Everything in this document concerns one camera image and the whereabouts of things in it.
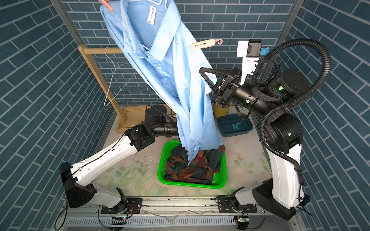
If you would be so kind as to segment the plaid long-sleeve shirt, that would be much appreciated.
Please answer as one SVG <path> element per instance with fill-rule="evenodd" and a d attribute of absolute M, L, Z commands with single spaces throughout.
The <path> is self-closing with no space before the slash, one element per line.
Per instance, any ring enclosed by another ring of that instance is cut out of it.
<path fill-rule="evenodd" d="M 221 169 L 224 152 L 224 145 L 218 149 L 199 151 L 197 156 L 189 162 L 186 149 L 178 145 L 171 150 L 166 163 L 164 179 L 169 182 L 212 185 L 214 174 Z"/>

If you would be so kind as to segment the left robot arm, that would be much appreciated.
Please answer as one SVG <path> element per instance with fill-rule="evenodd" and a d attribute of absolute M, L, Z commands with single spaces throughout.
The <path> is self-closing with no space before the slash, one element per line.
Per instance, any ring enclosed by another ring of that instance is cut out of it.
<path fill-rule="evenodd" d="M 153 144 L 156 137 L 178 136 L 177 123 L 167 110 L 164 105 L 148 106 L 144 122 L 126 130 L 113 144 L 80 162 L 61 164 L 59 172 L 67 206 L 79 208 L 91 203 L 106 206 L 117 213 L 126 211 L 128 200 L 122 189 L 111 189 L 93 180 L 117 162 Z"/>

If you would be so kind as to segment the white wire hanger blue shirt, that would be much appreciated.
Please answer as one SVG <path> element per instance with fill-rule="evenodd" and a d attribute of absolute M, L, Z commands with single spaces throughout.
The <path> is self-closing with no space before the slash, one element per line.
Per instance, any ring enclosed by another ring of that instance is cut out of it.
<path fill-rule="evenodd" d="M 133 2 L 142 2 L 142 1 L 147 1 L 147 2 L 153 3 L 155 5 L 161 5 L 162 4 L 162 0 L 133 0 Z"/>

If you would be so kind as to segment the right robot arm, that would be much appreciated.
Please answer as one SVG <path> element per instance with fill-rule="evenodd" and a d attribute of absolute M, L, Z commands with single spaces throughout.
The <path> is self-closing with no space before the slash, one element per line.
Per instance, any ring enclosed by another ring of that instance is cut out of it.
<path fill-rule="evenodd" d="M 295 69 L 280 72 L 276 66 L 272 76 L 265 82 L 258 82 L 261 68 L 267 61 L 283 50 L 295 46 L 305 46 L 315 50 L 321 57 L 321 72 L 314 83 Z M 239 188 L 229 198 L 232 208 L 246 212 L 249 204 L 258 204 L 284 220 L 289 220 L 297 209 L 304 209 L 310 202 L 304 193 L 304 177 L 300 166 L 302 151 L 302 125 L 292 114 L 295 107 L 311 98 L 328 77 L 331 56 L 329 50 L 313 39 L 287 41 L 260 59 L 261 43 L 250 41 L 244 55 L 252 59 L 252 82 L 242 82 L 245 72 L 238 69 L 217 69 L 202 67 L 199 73 L 216 94 L 221 105 L 230 101 L 236 107 L 244 107 L 261 117 L 258 133 L 262 145 L 267 150 L 272 177 L 253 188 Z"/>

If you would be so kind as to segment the light blue long-sleeve shirt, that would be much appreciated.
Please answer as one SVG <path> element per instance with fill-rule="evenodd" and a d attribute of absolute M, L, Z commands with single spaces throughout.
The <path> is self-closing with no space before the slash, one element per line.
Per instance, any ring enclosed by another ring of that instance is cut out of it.
<path fill-rule="evenodd" d="M 211 65 L 182 22 L 174 1 L 161 5 L 113 1 L 114 11 L 100 7 L 111 37 L 135 71 L 176 113 L 179 138 L 192 161 L 199 151 L 223 143 L 216 128 L 211 88 L 199 70 Z"/>

